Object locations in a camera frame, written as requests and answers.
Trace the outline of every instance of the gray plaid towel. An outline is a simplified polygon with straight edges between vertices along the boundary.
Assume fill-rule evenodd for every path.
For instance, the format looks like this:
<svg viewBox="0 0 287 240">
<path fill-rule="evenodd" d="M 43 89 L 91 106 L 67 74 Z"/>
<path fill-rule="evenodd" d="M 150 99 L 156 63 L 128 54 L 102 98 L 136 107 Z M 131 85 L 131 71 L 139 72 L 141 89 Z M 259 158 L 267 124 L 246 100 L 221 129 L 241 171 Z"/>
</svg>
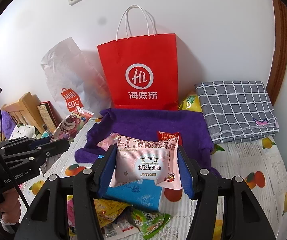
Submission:
<svg viewBox="0 0 287 240">
<path fill-rule="evenodd" d="M 195 85 L 212 141 L 252 141 L 279 132 L 261 81 L 217 81 Z"/>
</svg>

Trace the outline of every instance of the bed sheet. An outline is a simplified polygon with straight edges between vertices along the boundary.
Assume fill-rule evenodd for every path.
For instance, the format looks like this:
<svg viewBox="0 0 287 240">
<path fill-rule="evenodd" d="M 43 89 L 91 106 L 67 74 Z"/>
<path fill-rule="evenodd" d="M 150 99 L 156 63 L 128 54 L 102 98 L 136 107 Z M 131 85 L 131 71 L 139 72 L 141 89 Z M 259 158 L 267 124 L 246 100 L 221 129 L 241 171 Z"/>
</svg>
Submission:
<svg viewBox="0 0 287 240">
<path fill-rule="evenodd" d="M 74 142 L 71 143 L 69 150 L 62 154 L 58 161 L 45 173 L 26 182 L 22 186 L 22 191 L 30 204 L 34 199 L 31 187 L 34 183 L 46 179 L 53 173 L 58 174 L 61 178 L 66 177 L 65 170 L 71 164 L 75 164 L 74 152 L 77 149 L 84 147 L 86 143 L 86 134 L 88 130 L 96 123 L 94 119 L 80 130 Z M 274 139 L 270 136 L 268 143 L 267 139 L 263 142 L 262 139 L 252 142 L 244 142 L 239 144 L 222 143 L 216 145 L 216 152 L 211 155 L 211 165 L 216 168 L 224 178 L 232 178 L 235 175 L 247 178 L 251 173 L 262 173 L 263 181 L 251 185 L 252 191 L 263 208 L 274 233 L 278 240 L 287 238 L 287 211 L 285 212 L 285 195 L 287 193 L 287 172 L 283 164 L 281 155 Z M 80 166 L 91 167 L 91 163 L 79 163 Z M 151 238 L 164 240 L 183 240 L 186 238 L 196 208 L 197 201 L 192 201 L 186 194 L 183 193 L 179 202 L 170 202 L 167 199 L 163 200 L 160 205 L 160 211 L 173 210 L 175 215 L 170 222 L 158 233 Z M 222 220 L 223 217 L 223 198 L 218 199 L 217 220 Z M 21 203 L 21 220 L 26 212 L 25 207 Z M 140 233 L 128 236 L 127 240 L 142 240 Z"/>
</svg>

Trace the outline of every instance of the hi logo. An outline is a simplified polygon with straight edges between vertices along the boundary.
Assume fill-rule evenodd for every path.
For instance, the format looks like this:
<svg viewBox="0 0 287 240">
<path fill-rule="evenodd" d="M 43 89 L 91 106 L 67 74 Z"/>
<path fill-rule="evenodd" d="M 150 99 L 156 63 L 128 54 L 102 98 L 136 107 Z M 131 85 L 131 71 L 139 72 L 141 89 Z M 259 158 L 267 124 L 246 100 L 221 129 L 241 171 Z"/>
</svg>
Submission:
<svg viewBox="0 0 287 240">
<path fill-rule="evenodd" d="M 127 68 L 125 79 L 133 88 L 143 90 L 152 85 L 154 75 L 148 66 L 136 63 Z"/>
</svg>

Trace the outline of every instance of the paper bag handle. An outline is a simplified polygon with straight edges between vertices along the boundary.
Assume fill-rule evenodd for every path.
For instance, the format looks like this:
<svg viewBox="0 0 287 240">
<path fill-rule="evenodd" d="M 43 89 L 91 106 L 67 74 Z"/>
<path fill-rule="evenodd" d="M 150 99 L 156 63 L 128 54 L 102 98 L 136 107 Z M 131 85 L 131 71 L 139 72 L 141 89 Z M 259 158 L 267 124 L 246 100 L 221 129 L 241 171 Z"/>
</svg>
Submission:
<svg viewBox="0 0 287 240">
<path fill-rule="evenodd" d="M 151 17 L 150 17 L 149 14 L 147 13 L 147 11 L 146 11 L 145 9 L 143 9 L 142 7 L 140 7 L 139 5 L 133 4 L 133 5 L 129 6 L 129 7 L 127 8 L 127 10 L 125 10 L 125 12 L 122 14 L 122 17 L 121 17 L 121 19 L 120 19 L 120 22 L 119 22 L 119 25 L 118 25 L 118 28 L 117 28 L 116 41 L 118 41 L 118 31 L 119 31 L 119 28 L 120 28 L 120 25 L 121 25 L 121 22 L 122 22 L 122 19 L 123 19 L 124 15 L 126 15 L 126 16 L 125 16 L 125 31 L 126 31 L 127 39 L 129 38 L 129 37 L 128 37 L 128 29 L 127 29 L 127 19 L 128 19 L 128 12 L 129 12 L 132 8 L 139 8 L 139 9 L 142 11 L 142 13 L 143 13 L 143 15 L 144 15 L 144 17 L 145 17 L 145 19 L 146 19 L 148 36 L 150 36 L 149 25 L 148 25 L 148 20 L 147 20 L 146 14 L 148 15 L 148 17 L 149 17 L 149 19 L 150 19 L 150 21 L 151 21 L 151 24 L 152 24 L 152 26 L 153 26 L 153 33 L 154 33 L 154 35 L 155 35 L 153 20 L 151 19 Z"/>
</svg>

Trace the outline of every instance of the green snack bag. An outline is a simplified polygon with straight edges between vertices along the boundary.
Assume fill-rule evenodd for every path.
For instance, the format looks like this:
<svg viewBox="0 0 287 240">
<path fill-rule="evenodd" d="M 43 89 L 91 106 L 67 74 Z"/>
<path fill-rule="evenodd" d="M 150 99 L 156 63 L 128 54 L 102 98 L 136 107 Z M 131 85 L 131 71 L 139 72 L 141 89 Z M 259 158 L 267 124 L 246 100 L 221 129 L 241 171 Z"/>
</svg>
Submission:
<svg viewBox="0 0 287 240">
<path fill-rule="evenodd" d="M 141 231 L 143 238 L 149 239 L 169 222 L 171 216 L 165 213 L 143 212 L 132 209 L 131 219 Z"/>
</svg>

